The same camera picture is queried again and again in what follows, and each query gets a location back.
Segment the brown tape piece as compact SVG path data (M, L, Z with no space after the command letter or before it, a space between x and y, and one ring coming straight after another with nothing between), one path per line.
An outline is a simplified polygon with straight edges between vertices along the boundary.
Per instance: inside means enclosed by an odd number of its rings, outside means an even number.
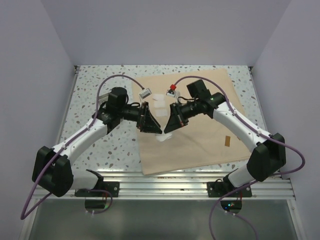
M228 136L228 135L225 136L224 145L225 145L226 147L230 147L230 145L231 145L231 137L230 137L230 136Z

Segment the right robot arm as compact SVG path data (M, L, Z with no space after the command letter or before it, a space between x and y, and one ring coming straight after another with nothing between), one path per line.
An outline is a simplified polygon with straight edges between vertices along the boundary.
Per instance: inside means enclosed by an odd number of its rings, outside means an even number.
M187 85L190 100L179 100L169 106L170 115L165 133L185 127L189 119L199 114L207 115L227 127L251 153L245 166L237 168L215 185L227 196L235 196L241 186L252 181L263 182L286 164L284 137L259 128L241 114L230 102L224 90L212 94L199 79Z

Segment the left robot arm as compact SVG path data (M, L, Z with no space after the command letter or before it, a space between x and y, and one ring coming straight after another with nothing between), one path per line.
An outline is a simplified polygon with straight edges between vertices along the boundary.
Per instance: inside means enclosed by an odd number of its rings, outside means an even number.
M142 133L162 133L148 102L128 101L127 90L123 87L114 87L98 97L98 109L80 130L51 148L43 146L38 150L32 181L56 197L64 196L69 190L79 190L95 197L107 194L109 188L99 173L73 167L79 156L97 140L110 134L123 120L135 122Z

